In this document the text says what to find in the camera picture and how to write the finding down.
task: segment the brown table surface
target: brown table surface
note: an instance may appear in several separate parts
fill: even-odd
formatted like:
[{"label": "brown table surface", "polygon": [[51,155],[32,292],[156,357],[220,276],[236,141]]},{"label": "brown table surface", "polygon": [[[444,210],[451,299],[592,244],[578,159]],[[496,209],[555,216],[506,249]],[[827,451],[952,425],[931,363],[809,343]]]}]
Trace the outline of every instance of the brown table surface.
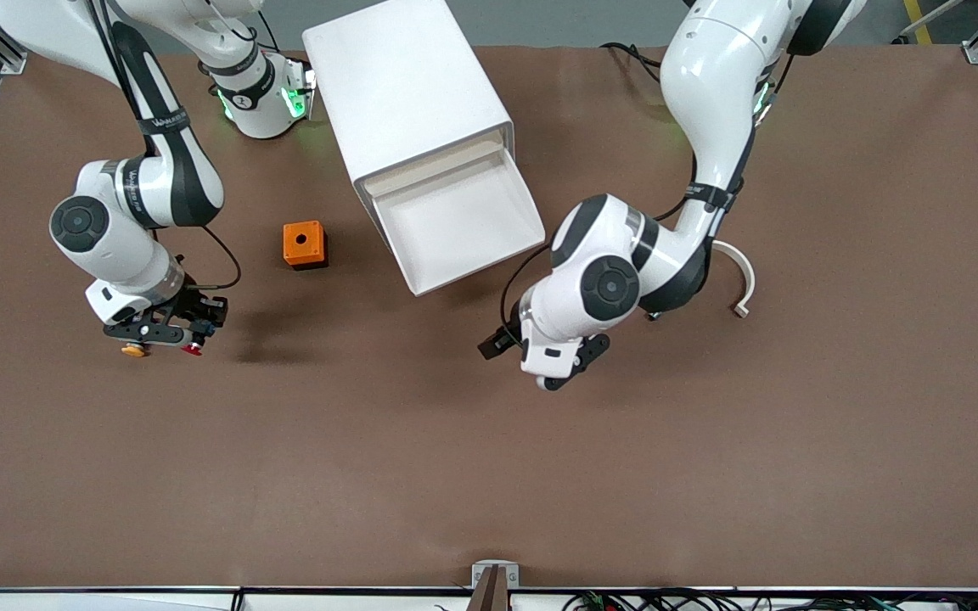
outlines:
[{"label": "brown table surface", "polygon": [[[689,148],[605,50],[478,50],[552,232],[610,191],[651,213]],[[326,124],[239,135],[164,59],[244,263],[201,359],[129,359],[48,237],[82,164],[140,139],[120,94],[32,58],[0,90],[0,586],[978,586],[978,67],[952,47],[795,62],[688,308],[630,318],[558,394],[481,360],[516,261],[414,298]],[[295,273],[287,221],[333,263]],[[232,272],[198,229],[162,240]],[[516,294],[548,263],[531,266]]]}]

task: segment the white storage box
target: white storage box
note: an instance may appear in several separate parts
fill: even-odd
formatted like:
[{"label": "white storage box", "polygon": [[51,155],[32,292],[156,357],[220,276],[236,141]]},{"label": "white storage box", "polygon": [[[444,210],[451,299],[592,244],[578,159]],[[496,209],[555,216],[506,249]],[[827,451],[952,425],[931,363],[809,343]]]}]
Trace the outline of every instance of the white storage box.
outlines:
[{"label": "white storage box", "polygon": [[304,31],[350,181],[414,294],[546,239],[514,128],[443,0]]}]

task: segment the orange cube with hole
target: orange cube with hole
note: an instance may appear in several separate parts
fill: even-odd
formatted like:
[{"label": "orange cube with hole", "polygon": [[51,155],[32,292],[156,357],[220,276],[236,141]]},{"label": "orange cube with hole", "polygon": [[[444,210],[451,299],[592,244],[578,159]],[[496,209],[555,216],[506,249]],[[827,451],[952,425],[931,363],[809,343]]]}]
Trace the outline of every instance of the orange cube with hole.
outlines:
[{"label": "orange cube with hole", "polygon": [[327,233],[319,221],[289,223],[282,228],[282,256],[294,270],[326,267]]}]

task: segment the black strap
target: black strap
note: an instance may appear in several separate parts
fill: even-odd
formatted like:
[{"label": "black strap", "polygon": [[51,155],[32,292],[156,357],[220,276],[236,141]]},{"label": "black strap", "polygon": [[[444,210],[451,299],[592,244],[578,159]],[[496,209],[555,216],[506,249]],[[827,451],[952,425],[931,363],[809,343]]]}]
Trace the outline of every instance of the black strap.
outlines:
[{"label": "black strap", "polygon": [[138,120],[138,129],[144,136],[174,134],[188,127],[191,127],[191,117],[187,116],[187,110],[182,108],[174,109],[168,115]]},{"label": "black strap", "polygon": [[240,89],[239,92],[220,86],[217,87],[217,90],[221,92],[225,101],[228,101],[229,104],[232,104],[238,109],[256,109],[259,107],[259,100],[263,99],[263,96],[274,87],[276,76],[277,70],[274,64],[267,61],[267,69],[263,72],[263,77],[255,85],[247,89]]},{"label": "black strap", "polygon": [[253,42],[251,45],[251,51],[248,52],[247,57],[241,59],[236,63],[236,65],[230,65],[228,67],[214,67],[212,65],[206,65],[205,63],[199,62],[199,70],[200,72],[203,72],[203,69],[205,69],[203,74],[210,76],[236,76],[237,74],[248,70],[249,67],[256,62],[257,57],[259,57],[259,43]]},{"label": "black strap", "polygon": [[712,185],[702,185],[699,182],[690,182],[689,187],[686,188],[686,197],[703,201],[707,212],[714,212],[717,208],[730,212],[730,206],[734,205],[734,198],[738,197],[740,189],[741,182],[739,182],[738,189],[734,191],[722,190]]}]

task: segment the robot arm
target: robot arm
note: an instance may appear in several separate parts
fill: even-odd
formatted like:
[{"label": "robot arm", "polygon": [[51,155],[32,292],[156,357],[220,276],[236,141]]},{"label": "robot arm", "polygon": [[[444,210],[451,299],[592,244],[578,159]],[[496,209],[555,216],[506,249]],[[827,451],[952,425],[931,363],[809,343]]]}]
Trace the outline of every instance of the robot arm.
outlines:
[{"label": "robot arm", "polygon": [[[812,4],[827,16],[819,38]],[[557,390],[609,348],[602,332],[640,309],[656,320],[703,287],[711,243],[741,187],[756,102],[799,26],[816,52],[865,0],[699,0],[662,63],[667,107],[694,148],[694,177],[674,229],[602,194],[568,214],[551,243],[554,271],[523,294],[512,321],[481,345],[500,355],[521,343],[520,367]]]},{"label": "robot arm", "polygon": [[[135,349],[125,352],[163,344],[197,355],[224,323],[228,303],[199,293],[148,229],[206,225],[221,211],[224,190],[148,43],[104,0],[59,0],[39,11],[28,0],[0,0],[0,23],[28,48],[123,88],[147,154],[82,167],[49,232],[63,255],[97,278],[86,290],[89,305],[105,335]],[[171,325],[171,317],[189,328]]]},{"label": "robot arm", "polygon": [[263,0],[120,0],[120,7],[198,55],[244,135],[273,138],[307,116],[314,74],[302,62],[261,51],[240,22],[259,12]]}]

